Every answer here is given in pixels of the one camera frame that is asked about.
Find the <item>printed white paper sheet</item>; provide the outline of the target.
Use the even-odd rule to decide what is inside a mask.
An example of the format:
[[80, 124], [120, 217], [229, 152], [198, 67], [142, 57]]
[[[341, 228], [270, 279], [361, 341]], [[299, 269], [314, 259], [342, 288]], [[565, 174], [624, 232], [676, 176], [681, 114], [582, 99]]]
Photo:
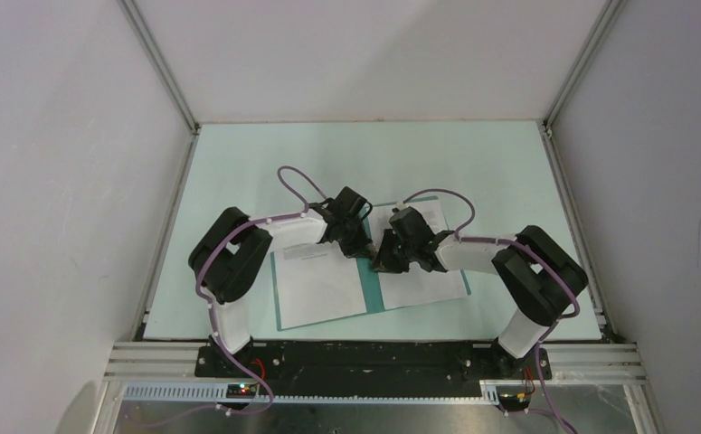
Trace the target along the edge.
[[271, 254], [279, 330], [367, 312], [356, 259], [335, 245], [307, 244]]

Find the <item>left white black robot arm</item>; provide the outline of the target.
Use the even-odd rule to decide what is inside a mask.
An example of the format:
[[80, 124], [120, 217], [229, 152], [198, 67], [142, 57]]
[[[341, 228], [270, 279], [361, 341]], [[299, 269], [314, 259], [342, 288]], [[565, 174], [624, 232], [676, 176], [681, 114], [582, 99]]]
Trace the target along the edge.
[[212, 340], [221, 348], [217, 363], [231, 376], [252, 365], [249, 292], [265, 259], [275, 251], [304, 245], [336, 244], [349, 259], [372, 259], [373, 242], [365, 221], [374, 207], [344, 187], [335, 197], [305, 203], [297, 211], [252, 218], [237, 207], [225, 209], [196, 244], [188, 259], [194, 290], [209, 315]]

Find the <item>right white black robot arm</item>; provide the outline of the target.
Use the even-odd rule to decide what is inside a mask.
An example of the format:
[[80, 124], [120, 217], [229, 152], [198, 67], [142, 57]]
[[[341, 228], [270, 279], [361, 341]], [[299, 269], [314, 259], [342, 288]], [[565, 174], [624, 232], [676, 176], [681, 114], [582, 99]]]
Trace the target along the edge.
[[460, 237], [434, 231], [412, 207], [395, 210], [372, 261], [377, 273], [403, 274], [416, 264], [426, 272], [475, 271], [497, 275], [516, 311], [492, 344], [498, 374], [515, 378], [528, 354], [556, 324], [581, 310], [588, 287], [584, 269], [542, 228], [526, 226], [512, 238]]

